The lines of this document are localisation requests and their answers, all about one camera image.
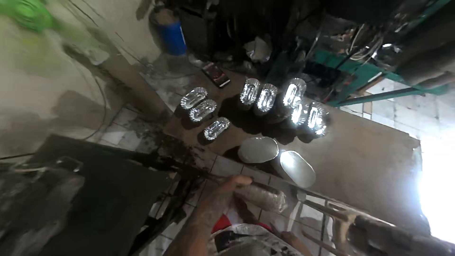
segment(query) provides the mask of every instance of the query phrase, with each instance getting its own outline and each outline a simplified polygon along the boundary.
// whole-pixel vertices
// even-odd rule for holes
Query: smartphone
[[[218,86],[218,88],[224,88],[231,79],[215,65],[215,63],[210,62],[202,68],[204,74],[210,78],[210,80]]]

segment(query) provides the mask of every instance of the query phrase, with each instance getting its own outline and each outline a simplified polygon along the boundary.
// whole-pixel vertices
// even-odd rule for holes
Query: wooden board
[[[209,90],[208,98],[218,104],[239,94],[245,76],[226,71],[231,84],[224,89],[216,88],[203,74],[194,82]],[[327,106],[332,119],[327,135],[303,143],[297,138],[280,149],[300,153],[314,168],[316,183],[309,190],[323,194],[363,210],[372,216],[400,226],[414,228],[422,222],[420,217],[417,175],[420,171],[413,157],[419,141],[407,133]],[[165,132],[189,145],[205,147],[218,155],[233,158],[235,151],[249,137],[262,136],[245,132],[235,124],[225,130],[209,145],[202,145],[198,135],[217,117],[205,121],[199,127],[185,124],[182,113],[175,113],[166,125]]]

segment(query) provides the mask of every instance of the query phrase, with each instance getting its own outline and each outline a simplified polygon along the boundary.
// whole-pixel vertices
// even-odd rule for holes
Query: teal metal frame
[[[323,64],[327,67],[335,68],[345,58],[345,55],[336,55],[328,51],[316,51],[314,58],[317,63]],[[352,94],[355,94],[359,89],[365,87],[370,81],[374,80],[374,78],[377,77],[378,74],[380,74],[383,78],[400,82],[405,85],[407,84],[406,81],[404,81],[404,79],[400,75],[397,75],[383,68],[377,67],[370,63],[363,64],[361,62],[347,60],[343,65],[341,65],[338,68],[338,70],[349,73],[351,75],[355,75],[356,78],[351,83],[343,85],[344,88],[340,92],[338,92],[335,99],[327,102],[328,105],[334,107],[353,105],[358,103],[377,101],[401,96],[418,95],[423,93],[442,95],[444,93],[447,93],[448,91],[448,85],[442,85],[432,89],[426,89],[419,85],[414,85],[406,89],[347,99]]]

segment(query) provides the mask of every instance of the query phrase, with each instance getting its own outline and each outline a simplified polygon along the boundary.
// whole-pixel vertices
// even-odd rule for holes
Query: fingers
[[[234,191],[239,186],[248,186],[253,182],[250,176],[233,175],[220,186],[221,191]]]

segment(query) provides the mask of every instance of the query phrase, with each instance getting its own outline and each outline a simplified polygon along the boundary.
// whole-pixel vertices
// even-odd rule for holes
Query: clutter
[[[271,47],[269,47],[259,36],[257,36],[254,41],[246,43],[243,47],[247,51],[248,57],[250,57],[253,62],[267,62],[272,54]]]

